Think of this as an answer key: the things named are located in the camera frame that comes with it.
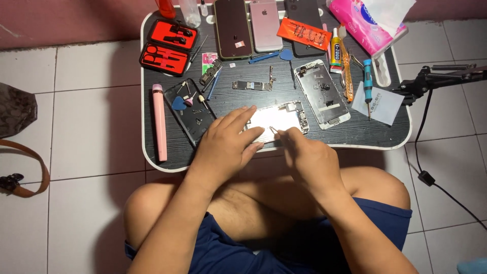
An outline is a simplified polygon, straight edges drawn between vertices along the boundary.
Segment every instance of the rose gold iphone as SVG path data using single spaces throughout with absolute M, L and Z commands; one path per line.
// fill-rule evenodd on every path
M 250 2 L 252 32 L 256 52 L 269 52 L 282 49 L 279 30 L 279 13 L 275 0 L 253 0 Z

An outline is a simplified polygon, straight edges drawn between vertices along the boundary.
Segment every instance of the black lap desk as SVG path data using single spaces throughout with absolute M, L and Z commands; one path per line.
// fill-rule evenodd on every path
M 318 5 L 323 9 L 324 14 L 321 16 L 321 22 L 326 23 L 328 30 L 332 30 L 333 27 L 339 25 L 338 21 L 329 13 L 328 8 L 325 5 L 324 0 L 318 0 Z M 283 2 L 278 2 L 278 9 L 284 10 Z M 183 16 L 179 8 L 176 8 L 177 19 L 184 21 Z M 213 14 L 213 7 L 208 6 L 208 12 Z M 152 23 L 161 18 L 159 12 L 155 12 L 148 16 L 145 23 L 143 23 L 143 29 L 141 30 L 142 42 L 147 42 L 147 34 L 152 26 Z M 195 82 L 198 82 L 202 68 L 201 68 L 201 54 L 205 52 L 218 52 L 217 43 L 215 38 L 215 24 L 208 24 L 206 18 L 202 17 L 202 23 L 198 27 L 200 31 L 200 40 L 197 42 L 196 48 L 201 44 L 201 41 L 208 34 L 208 38 L 204 43 L 201 51 L 198 53 L 191 67 L 184 74 L 182 78 L 170 77 L 158 72 L 154 72 L 148 69 L 143 69 L 142 77 L 142 100 L 144 102 L 143 109 L 143 146 L 146 154 L 146 159 L 152 162 L 157 169 L 166 172 L 177 172 L 185 169 L 190 165 L 194 150 L 188 139 L 186 138 L 183 130 L 180 128 L 176 119 L 172 115 L 169 107 L 165 104 L 165 116 L 166 116 L 166 133 L 167 133 L 167 147 L 168 147 L 168 160 L 165 162 L 159 162 L 157 159 L 157 144 L 155 138 L 155 125 L 153 118 L 153 104 L 152 94 L 150 93 L 152 85 L 159 83 L 163 89 L 166 90 L 186 78 L 192 78 Z M 370 58 L 363 48 L 350 36 L 344 40 L 346 48 L 352 49 L 353 54 L 359 61 Z M 284 41 L 284 48 L 292 50 L 291 43 Z M 398 86 L 399 76 L 396 70 L 396 64 L 391 49 L 386 53 L 387 66 L 389 67 L 389 73 L 391 74 L 392 83 L 387 88 L 392 89 Z M 316 59 L 322 59 L 326 63 L 326 56 L 321 57 L 308 57 L 308 58 L 293 58 L 293 67 L 299 67 L 308 62 Z M 236 67 L 230 68 L 229 64 L 235 63 Z M 273 65 L 273 77 L 277 78 L 274 82 L 272 91 L 253 91 L 253 90 L 234 90 L 232 89 L 232 82 L 236 80 L 243 81 L 258 81 L 269 82 L 269 66 Z M 356 66 L 351 66 L 352 79 L 354 83 L 354 92 L 360 83 L 363 81 L 363 72 Z M 331 74 L 335 85 L 338 88 L 340 94 L 343 94 L 343 88 L 340 84 L 340 75 Z M 316 122 L 316 119 L 311 111 L 306 98 L 304 97 L 299 84 L 298 89 L 293 88 L 293 81 L 291 78 L 291 71 L 289 62 L 277 57 L 272 57 L 266 60 L 249 64 L 248 59 L 224 61 L 224 66 L 217 86 L 213 92 L 213 96 L 210 102 L 211 108 L 217 117 L 224 116 L 230 111 L 242 107 L 244 105 L 251 106 L 256 105 L 257 108 L 263 108 L 271 105 L 285 103 L 293 100 L 300 100 L 303 104 L 306 117 L 310 125 L 310 131 L 306 134 L 307 138 L 321 140 L 332 147 L 350 147 L 350 148 L 367 148 L 376 150 L 389 150 L 399 147 L 408 137 L 410 130 L 410 120 L 408 111 L 405 106 L 401 106 L 392 126 L 375 121 L 368 120 L 368 117 L 352 109 L 352 104 L 347 103 L 347 108 L 350 112 L 350 120 L 334 126 L 327 130 L 321 130 Z M 377 85 L 374 76 L 374 86 L 381 88 Z M 209 89 L 205 92 L 204 96 L 207 97 Z M 272 142 L 265 145 L 266 149 L 275 149 L 280 147 L 280 142 Z

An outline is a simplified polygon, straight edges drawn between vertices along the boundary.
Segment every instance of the red tool case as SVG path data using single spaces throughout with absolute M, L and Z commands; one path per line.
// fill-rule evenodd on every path
M 182 76 L 191 59 L 199 32 L 179 22 L 158 19 L 147 35 L 139 62 L 144 68 Z

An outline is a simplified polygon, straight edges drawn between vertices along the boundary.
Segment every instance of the tiled floor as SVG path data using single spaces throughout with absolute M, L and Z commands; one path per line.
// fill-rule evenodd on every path
M 395 46 L 403 79 L 424 64 L 487 64 L 487 20 L 409 23 Z M 121 211 L 138 186 L 166 176 L 141 151 L 139 41 L 0 53 L 0 81 L 36 93 L 38 120 L 10 138 L 37 151 L 53 182 L 34 198 L 0 196 L 2 273 L 125 272 Z M 413 141 L 425 98 L 410 108 Z M 487 82 L 435 90 L 419 159 L 460 202 L 487 220 Z M 342 166 L 373 165 L 406 185 L 413 216 L 404 254 L 420 273 L 456 273 L 487 256 L 487 233 L 435 187 L 417 179 L 412 143 L 388 152 L 341 150 Z M 33 159 L 0 154 L 0 175 L 36 189 Z M 282 157 L 253 160 L 248 177 L 281 174 Z

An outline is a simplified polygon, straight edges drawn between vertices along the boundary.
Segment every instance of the tissue box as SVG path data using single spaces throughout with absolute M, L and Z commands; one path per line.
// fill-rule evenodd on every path
M 367 8 L 360 0 L 332 0 L 327 1 L 328 8 L 347 31 L 362 45 L 362 47 L 376 59 L 392 44 L 408 33 L 408 27 L 401 24 L 396 35 L 391 37 L 370 16 Z

